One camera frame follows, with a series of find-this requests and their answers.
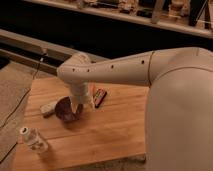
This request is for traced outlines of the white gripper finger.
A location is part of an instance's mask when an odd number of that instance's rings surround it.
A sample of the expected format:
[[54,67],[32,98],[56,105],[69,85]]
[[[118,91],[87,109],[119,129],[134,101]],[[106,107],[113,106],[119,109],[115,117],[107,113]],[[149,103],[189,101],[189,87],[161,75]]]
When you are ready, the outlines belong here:
[[85,106],[86,106],[87,108],[92,109],[92,110],[95,109],[95,104],[94,104],[94,101],[93,101],[93,100],[89,100],[88,102],[86,102],[86,103],[85,103]]
[[74,114],[77,113],[78,104],[76,102],[71,102],[71,109]]

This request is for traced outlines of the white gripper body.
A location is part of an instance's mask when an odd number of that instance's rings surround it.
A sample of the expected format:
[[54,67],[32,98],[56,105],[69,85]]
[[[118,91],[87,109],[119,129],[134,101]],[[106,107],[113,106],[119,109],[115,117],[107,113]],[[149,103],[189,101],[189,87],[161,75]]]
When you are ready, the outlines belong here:
[[71,100],[76,104],[90,103],[92,100],[87,83],[73,83],[70,85]]

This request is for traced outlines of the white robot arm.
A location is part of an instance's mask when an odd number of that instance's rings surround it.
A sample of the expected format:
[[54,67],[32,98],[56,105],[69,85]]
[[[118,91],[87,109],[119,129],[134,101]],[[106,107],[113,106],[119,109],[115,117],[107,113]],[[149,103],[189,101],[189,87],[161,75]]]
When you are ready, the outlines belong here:
[[90,82],[148,86],[147,171],[213,171],[213,51],[154,50],[92,63],[75,53],[57,68],[76,104]]

